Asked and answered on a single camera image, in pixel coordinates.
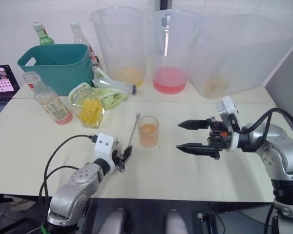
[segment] gray pants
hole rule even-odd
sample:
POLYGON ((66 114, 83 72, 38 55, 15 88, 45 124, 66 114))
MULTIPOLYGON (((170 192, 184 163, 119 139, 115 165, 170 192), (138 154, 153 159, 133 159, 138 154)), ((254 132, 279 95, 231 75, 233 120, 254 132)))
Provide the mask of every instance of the gray pants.
MULTIPOLYGON (((127 212, 118 208, 104 221, 99 234, 124 234, 127 212)), ((165 220, 166 234, 188 234, 186 224, 176 210, 170 210, 165 220)))

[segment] laptop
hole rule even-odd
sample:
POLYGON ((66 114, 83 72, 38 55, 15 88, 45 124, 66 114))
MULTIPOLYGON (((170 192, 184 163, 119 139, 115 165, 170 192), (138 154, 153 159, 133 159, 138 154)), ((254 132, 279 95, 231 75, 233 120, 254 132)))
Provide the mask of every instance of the laptop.
POLYGON ((0 66, 0 112, 20 89, 9 65, 0 66))

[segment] teal plastic basket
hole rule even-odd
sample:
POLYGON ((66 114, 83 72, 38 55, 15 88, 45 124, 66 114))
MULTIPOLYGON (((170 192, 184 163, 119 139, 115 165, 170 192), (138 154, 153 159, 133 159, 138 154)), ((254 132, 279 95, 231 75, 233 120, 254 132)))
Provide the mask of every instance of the teal plastic basket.
POLYGON ((82 82, 92 86, 92 65, 88 47, 84 44, 35 46, 18 60, 18 66, 25 72, 37 72, 58 95, 67 96, 82 82), (36 63, 26 66, 31 58, 34 58, 36 63))

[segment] laptop screen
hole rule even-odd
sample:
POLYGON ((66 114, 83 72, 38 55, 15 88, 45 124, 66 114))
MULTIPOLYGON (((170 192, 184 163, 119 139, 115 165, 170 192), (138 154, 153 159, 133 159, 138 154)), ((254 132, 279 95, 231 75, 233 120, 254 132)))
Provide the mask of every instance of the laptop screen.
POLYGON ((10 66, 0 66, 0 102, 9 101, 19 89, 10 66))

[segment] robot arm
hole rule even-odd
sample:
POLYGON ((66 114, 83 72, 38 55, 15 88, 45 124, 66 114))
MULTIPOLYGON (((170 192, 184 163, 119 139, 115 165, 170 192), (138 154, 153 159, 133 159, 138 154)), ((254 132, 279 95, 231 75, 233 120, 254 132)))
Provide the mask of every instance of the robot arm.
POLYGON ((98 190, 103 177, 113 173, 116 166, 123 165, 131 154, 131 146, 123 155, 118 153, 116 146, 117 138, 106 134, 98 135, 93 162, 75 171, 69 181, 53 195, 47 221, 42 226, 42 233, 75 232, 86 202, 98 190))
POLYGON ((272 181, 275 196, 273 202, 280 214, 279 225, 274 233, 293 233, 293 139, 289 138, 282 128, 270 124, 263 144, 258 144, 264 135, 265 123, 253 131, 243 131, 250 129, 251 124, 241 128, 238 111, 230 97, 219 102, 217 109, 223 121, 209 118, 187 120, 179 124, 180 127, 191 130, 210 127, 208 145, 186 143, 178 145, 177 148, 189 154, 208 155, 214 159, 219 159, 219 151, 222 150, 241 148, 243 152, 256 152, 272 181))

